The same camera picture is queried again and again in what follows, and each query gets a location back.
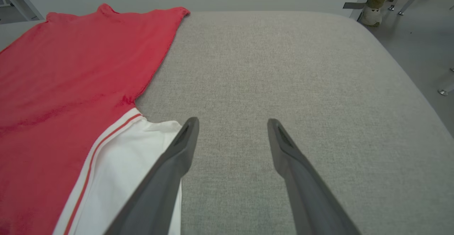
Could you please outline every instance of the red stripe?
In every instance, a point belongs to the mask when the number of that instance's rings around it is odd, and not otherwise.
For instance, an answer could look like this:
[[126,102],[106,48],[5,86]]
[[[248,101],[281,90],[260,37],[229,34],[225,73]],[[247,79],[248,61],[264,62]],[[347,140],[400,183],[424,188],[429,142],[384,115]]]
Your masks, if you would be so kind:
[[125,127],[129,122],[131,122],[131,120],[133,120],[134,118],[139,117],[139,116],[141,116],[141,114],[137,114],[137,115],[134,115],[133,117],[129,118],[124,124],[122,124],[120,127],[116,128],[113,132],[111,132],[109,135],[107,135],[107,137],[105,137],[105,138],[96,146],[96,148],[94,149],[93,155],[91,156],[90,167],[88,168],[87,177],[85,178],[84,188],[82,188],[81,194],[79,195],[79,198],[78,198],[78,200],[77,200],[76,206],[75,206],[74,209],[73,209],[73,213],[71,214],[71,217],[70,217],[70,220],[69,220],[69,222],[68,222],[68,225],[66,225],[66,229],[65,229],[64,235],[68,235],[68,233],[70,232],[70,228],[71,228],[71,225],[73,224],[74,217],[76,216],[76,212],[77,212],[77,210],[78,210],[78,208],[79,208],[79,205],[81,204],[82,198],[83,198],[84,193],[85,193],[85,190],[86,190],[86,188],[87,188],[88,179],[89,179],[90,172],[91,172],[91,164],[93,163],[94,155],[96,154],[96,151],[98,150],[99,146],[100,146],[104,141],[106,141],[107,138],[109,138],[110,136],[112,136],[115,132],[117,132],[117,131],[120,130],[121,128]]

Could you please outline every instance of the gray cushion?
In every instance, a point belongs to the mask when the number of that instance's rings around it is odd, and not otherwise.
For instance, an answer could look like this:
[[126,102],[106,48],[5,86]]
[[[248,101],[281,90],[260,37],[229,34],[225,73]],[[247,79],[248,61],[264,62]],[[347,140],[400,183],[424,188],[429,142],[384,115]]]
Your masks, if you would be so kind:
[[454,142],[381,44],[315,12],[194,12],[138,108],[196,116],[184,234],[295,233],[266,122],[277,118],[364,234],[452,234]]
[[31,22],[16,22],[8,24],[0,24],[0,51],[5,49],[14,40],[22,34],[44,21],[31,21]]

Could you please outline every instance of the gray floor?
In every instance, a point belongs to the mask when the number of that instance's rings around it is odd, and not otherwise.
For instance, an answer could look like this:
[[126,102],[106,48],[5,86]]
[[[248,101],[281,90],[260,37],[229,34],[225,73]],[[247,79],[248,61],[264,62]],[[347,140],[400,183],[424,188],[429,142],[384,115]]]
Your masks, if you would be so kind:
[[441,96],[438,88],[454,83],[454,0],[416,0],[400,16],[407,0],[394,11],[381,10],[379,28],[368,29],[396,59],[454,137],[454,91]]

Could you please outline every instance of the gray fabric surface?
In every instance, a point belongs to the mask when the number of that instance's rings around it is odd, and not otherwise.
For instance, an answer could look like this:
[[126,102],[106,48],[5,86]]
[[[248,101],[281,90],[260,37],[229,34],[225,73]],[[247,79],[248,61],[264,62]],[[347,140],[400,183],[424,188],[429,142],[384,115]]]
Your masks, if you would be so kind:
[[183,234],[295,233],[266,133],[279,119],[363,234],[452,234],[454,144],[381,44],[314,12],[194,12],[138,108],[200,119]]
[[8,24],[0,24],[0,51],[5,49],[14,40],[27,32],[34,25],[44,21],[31,21],[31,22],[16,22]]

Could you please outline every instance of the chrome foot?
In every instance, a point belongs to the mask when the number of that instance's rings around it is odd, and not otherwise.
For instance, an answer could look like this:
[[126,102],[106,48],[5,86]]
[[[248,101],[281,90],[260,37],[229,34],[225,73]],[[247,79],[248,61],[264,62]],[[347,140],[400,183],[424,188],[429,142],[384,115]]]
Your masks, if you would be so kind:
[[448,96],[448,93],[445,90],[438,90],[438,93],[443,96]]

